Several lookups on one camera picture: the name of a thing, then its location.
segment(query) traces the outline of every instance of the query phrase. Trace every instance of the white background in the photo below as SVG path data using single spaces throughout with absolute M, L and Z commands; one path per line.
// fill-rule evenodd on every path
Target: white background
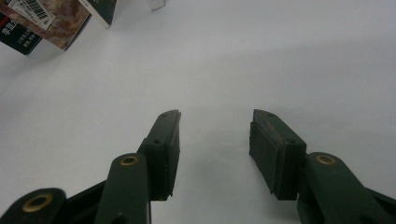
M 66 52 L 0 45 L 0 69 L 0 214 L 35 189 L 104 180 L 171 109 L 175 195 L 153 223 L 299 223 L 248 155 L 254 108 L 396 198 L 393 0 L 120 0 L 109 30 L 92 18 Z

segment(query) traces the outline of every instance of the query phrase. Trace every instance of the barcode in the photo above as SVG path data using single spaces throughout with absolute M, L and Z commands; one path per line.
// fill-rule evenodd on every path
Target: barcode
M 29 5 L 29 8 L 37 15 L 40 20 L 48 17 L 47 13 L 41 8 L 36 0 L 25 0 L 25 3 Z

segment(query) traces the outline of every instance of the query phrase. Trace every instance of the book cover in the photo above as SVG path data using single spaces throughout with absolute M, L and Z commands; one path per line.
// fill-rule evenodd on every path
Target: book cover
M 105 28 L 113 22 L 117 0 L 78 0 Z
M 0 41 L 28 55 L 40 42 L 41 37 L 0 13 Z
M 90 12 L 77 0 L 0 0 L 0 12 L 67 49 Z

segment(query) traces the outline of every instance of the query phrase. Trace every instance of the screw hole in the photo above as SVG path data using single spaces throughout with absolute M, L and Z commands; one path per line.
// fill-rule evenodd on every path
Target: screw hole
M 333 157 L 325 156 L 325 155 L 317 156 L 317 161 L 326 165 L 336 164 L 336 161 Z
M 53 200 L 52 194 L 40 194 L 35 196 L 33 199 L 27 201 L 23 207 L 22 211 L 27 213 L 32 213 L 39 211 L 49 205 Z
M 125 157 L 124 159 L 121 160 L 121 165 L 133 165 L 137 163 L 139 159 L 137 157 L 131 156 L 131 157 Z

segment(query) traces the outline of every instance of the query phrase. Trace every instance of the barcode label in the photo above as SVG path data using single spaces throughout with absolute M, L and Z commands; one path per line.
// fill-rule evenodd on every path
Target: barcode label
M 48 17 L 47 13 L 43 8 L 37 3 L 36 0 L 25 0 L 29 8 L 37 15 L 40 20 L 46 19 Z
M 48 30 L 55 20 L 55 16 L 48 12 L 39 0 L 12 0 L 8 6 L 45 30 Z

